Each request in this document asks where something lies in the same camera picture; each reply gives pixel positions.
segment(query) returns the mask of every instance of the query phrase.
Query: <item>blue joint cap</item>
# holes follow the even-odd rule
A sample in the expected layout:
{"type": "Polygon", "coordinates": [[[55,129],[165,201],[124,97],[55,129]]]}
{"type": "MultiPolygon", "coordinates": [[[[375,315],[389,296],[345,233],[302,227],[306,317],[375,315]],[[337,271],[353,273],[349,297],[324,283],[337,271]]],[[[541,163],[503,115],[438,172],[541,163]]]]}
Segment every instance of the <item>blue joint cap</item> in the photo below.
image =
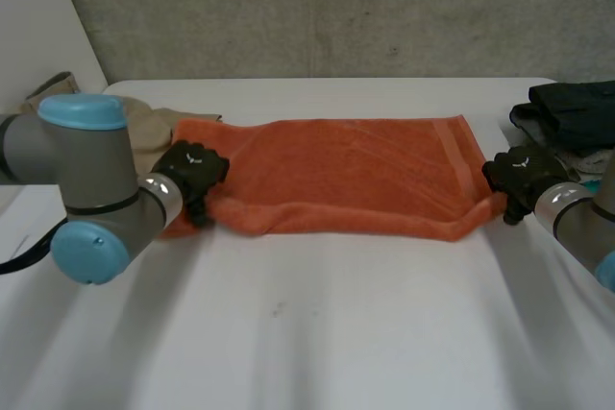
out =
{"type": "Polygon", "coordinates": [[[119,130],[127,126],[119,98],[110,95],[55,95],[42,100],[38,116],[50,124],[77,130],[119,130]]]}
{"type": "Polygon", "coordinates": [[[126,246],[114,233],[88,221],[71,221],[58,229],[51,254],[68,277],[97,285],[122,274],[131,262],[126,246]]]}
{"type": "Polygon", "coordinates": [[[615,252],[609,253],[603,259],[594,271],[594,276],[603,287],[615,292],[615,252]]]}

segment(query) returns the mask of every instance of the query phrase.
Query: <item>beige cloth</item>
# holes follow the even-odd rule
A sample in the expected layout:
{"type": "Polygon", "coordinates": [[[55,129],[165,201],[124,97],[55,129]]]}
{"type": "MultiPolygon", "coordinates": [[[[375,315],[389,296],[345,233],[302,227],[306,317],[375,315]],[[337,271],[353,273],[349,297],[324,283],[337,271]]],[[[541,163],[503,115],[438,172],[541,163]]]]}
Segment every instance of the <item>beige cloth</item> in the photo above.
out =
{"type": "MultiPolygon", "coordinates": [[[[70,72],[61,72],[35,90],[21,105],[22,113],[38,111],[40,102],[52,95],[78,93],[79,87],[70,72]]],[[[152,109],[136,98],[118,97],[124,104],[128,120],[135,169],[139,175],[152,170],[154,164],[171,146],[173,131],[181,119],[220,120],[218,114],[193,114],[172,109],[152,109]]]]}

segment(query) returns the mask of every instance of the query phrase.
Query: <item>orange towel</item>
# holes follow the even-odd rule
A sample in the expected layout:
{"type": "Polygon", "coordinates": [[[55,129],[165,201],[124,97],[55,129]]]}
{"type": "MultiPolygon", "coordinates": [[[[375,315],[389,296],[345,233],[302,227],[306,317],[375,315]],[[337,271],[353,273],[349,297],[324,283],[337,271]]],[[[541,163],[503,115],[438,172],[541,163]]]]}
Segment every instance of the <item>orange towel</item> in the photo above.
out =
{"type": "MultiPolygon", "coordinates": [[[[209,216],[245,234],[367,232],[456,241],[504,210],[462,116],[284,120],[234,127],[185,119],[175,141],[231,161],[209,216]]],[[[196,229],[180,216],[163,237],[196,229]]]]}

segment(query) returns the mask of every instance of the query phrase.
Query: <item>robotic arm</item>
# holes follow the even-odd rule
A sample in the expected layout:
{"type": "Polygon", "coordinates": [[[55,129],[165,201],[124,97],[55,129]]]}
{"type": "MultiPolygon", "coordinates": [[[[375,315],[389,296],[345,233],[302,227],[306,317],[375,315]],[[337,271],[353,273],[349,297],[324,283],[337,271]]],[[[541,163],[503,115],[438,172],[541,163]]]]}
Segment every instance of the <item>robotic arm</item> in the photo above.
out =
{"type": "Polygon", "coordinates": [[[57,184],[67,223],[51,241],[60,269],[81,283],[121,274],[182,211],[204,224],[204,196],[229,162],[178,142],[137,177],[121,102],[58,95],[38,115],[0,116],[0,184],[57,184]]]}
{"type": "Polygon", "coordinates": [[[615,292],[615,157],[595,196],[571,182],[559,162],[538,147],[516,147],[482,167],[491,189],[508,196],[504,221],[534,213],[568,252],[615,292]]]}

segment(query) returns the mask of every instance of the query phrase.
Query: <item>table surface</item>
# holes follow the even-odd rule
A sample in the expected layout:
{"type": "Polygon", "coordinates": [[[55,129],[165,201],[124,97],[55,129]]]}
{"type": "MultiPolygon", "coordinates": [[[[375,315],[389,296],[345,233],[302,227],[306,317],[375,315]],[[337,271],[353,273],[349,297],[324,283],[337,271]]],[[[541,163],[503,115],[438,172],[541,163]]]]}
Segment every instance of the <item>table surface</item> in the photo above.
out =
{"type": "MultiPolygon", "coordinates": [[[[153,107],[284,118],[462,113],[486,157],[541,79],[132,81],[153,107]]],[[[12,252],[62,217],[27,187],[12,252]]],[[[615,297],[529,218],[450,244],[353,234],[154,243],[79,286],[46,258],[0,284],[0,408],[610,409],[615,297]]]]}

